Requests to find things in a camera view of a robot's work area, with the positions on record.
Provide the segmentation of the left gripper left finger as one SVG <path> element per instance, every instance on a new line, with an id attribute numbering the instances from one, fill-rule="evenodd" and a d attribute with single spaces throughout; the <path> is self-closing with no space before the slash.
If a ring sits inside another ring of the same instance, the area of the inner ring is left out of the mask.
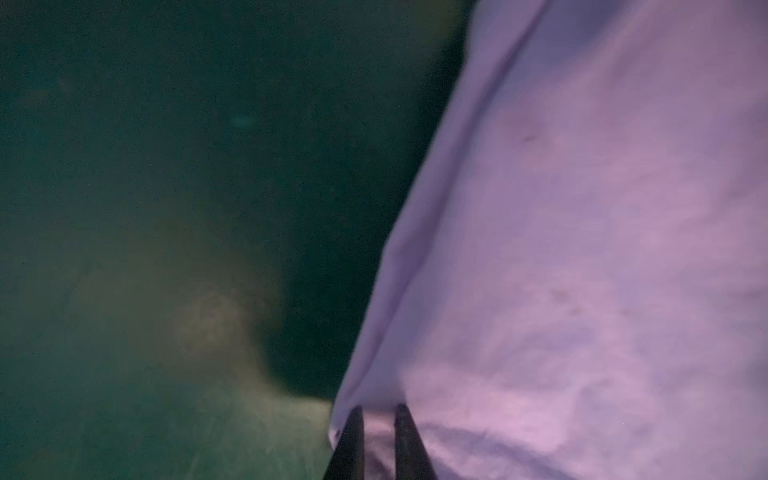
<path id="1" fill-rule="evenodd" d="M 360 406 L 353 408 L 340 432 L 323 480 L 363 480 L 365 474 L 364 418 Z"/>

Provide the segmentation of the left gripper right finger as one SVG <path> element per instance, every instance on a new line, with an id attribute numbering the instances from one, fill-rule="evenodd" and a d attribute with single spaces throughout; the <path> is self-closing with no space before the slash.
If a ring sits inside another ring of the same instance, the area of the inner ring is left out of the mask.
<path id="1" fill-rule="evenodd" d="M 418 432 L 412 414 L 405 404 L 395 410 L 395 479 L 436 480 L 437 475 Z"/>

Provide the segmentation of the purple t shirt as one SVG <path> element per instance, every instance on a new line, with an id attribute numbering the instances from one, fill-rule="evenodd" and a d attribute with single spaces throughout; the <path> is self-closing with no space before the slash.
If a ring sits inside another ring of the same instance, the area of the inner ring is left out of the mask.
<path id="1" fill-rule="evenodd" d="M 767 5 L 480 1 L 329 440 L 441 479 L 767 475 Z"/>

